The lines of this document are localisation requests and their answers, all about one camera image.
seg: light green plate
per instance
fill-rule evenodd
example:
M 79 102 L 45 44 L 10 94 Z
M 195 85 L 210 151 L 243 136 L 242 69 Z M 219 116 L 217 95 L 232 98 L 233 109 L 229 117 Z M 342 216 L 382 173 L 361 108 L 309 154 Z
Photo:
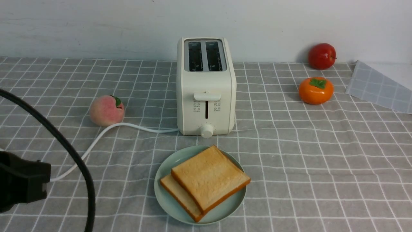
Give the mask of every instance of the light green plate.
M 160 185 L 160 179 L 170 174 L 171 169 L 183 163 L 184 161 L 192 158 L 201 151 L 209 148 L 208 146 L 193 146 L 183 148 L 166 158 L 157 170 L 156 177 L 154 178 L 154 194 L 159 202 L 160 206 L 174 219 L 183 223 L 192 225 L 210 225 L 217 223 L 226 217 L 230 216 L 236 209 L 242 204 L 242 201 L 246 195 L 246 188 L 244 187 L 224 202 L 220 203 L 217 207 L 209 211 L 198 223 L 196 223 L 189 214 L 180 206 L 180 204 Z M 232 162 L 238 166 L 242 171 L 243 168 L 239 162 L 228 153 L 222 151 Z

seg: persimmon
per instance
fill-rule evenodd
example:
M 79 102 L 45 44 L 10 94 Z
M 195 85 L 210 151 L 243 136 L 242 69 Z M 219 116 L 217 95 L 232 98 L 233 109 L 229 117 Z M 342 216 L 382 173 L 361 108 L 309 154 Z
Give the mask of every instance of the persimmon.
M 334 91 L 333 84 L 324 77 L 309 77 L 299 85 L 299 96 L 302 101 L 319 105 L 329 101 Z

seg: peach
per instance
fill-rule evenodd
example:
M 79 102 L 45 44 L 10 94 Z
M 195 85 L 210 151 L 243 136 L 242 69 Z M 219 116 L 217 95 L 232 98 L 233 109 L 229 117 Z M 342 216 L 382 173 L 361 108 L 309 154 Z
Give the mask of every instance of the peach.
M 94 100 L 90 106 L 90 119 L 99 126 L 108 127 L 124 118 L 124 105 L 115 96 L 105 95 Z

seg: white cable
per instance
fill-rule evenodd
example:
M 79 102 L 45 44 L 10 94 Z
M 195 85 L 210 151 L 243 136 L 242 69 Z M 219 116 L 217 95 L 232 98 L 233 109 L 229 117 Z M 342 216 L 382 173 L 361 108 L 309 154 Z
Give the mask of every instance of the white cable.
M 96 143 L 99 141 L 99 139 L 102 138 L 102 136 L 103 136 L 106 132 L 108 132 L 108 130 L 112 129 L 113 127 L 122 126 L 122 125 L 124 125 L 124 126 L 129 126 L 129 127 L 133 127 L 133 128 L 139 129 L 139 130 L 145 130 L 145 131 L 148 131 L 148 132 L 153 132 L 153 133 L 171 133 L 171 132 L 176 132 L 176 131 L 179 130 L 179 129 L 153 130 L 153 129 L 141 127 L 141 126 L 139 126 L 139 125 L 134 125 L 134 124 L 131 124 L 131 123 L 115 123 L 115 124 L 113 124 L 113 125 L 110 125 L 110 126 L 106 127 L 106 129 L 104 129 L 104 130 L 99 134 L 99 136 L 97 136 L 97 138 L 93 141 L 93 143 L 90 145 L 90 147 L 89 147 L 89 148 L 86 150 L 86 152 L 83 154 L 82 160 L 84 160 L 84 159 L 87 157 L 87 155 L 88 155 L 88 154 L 90 153 L 90 151 L 93 149 L 94 145 L 96 145 Z M 76 169 L 76 167 L 77 167 L 77 164 L 73 165 L 73 167 L 71 167 L 69 170 L 67 170 L 67 171 L 66 171 L 65 173 L 63 173 L 62 175 L 60 175 L 60 176 L 58 176 L 58 177 L 56 177 L 56 178 L 50 179 L 50 182 L 55 182 L 55 181 L 58 181 L 58 180 L 63 179 L 64 177 L 66 177 L 67 175 L 69 175 L 74 169 Z

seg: white toaster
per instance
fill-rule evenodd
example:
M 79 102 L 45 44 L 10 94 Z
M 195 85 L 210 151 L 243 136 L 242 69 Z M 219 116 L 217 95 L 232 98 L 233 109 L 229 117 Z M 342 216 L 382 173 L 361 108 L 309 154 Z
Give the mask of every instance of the white toaster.
M 181 38 L 176 71 L 177 125 L 183 135 L 224 135 L 235 120 L 236 76 L 225 38 Z

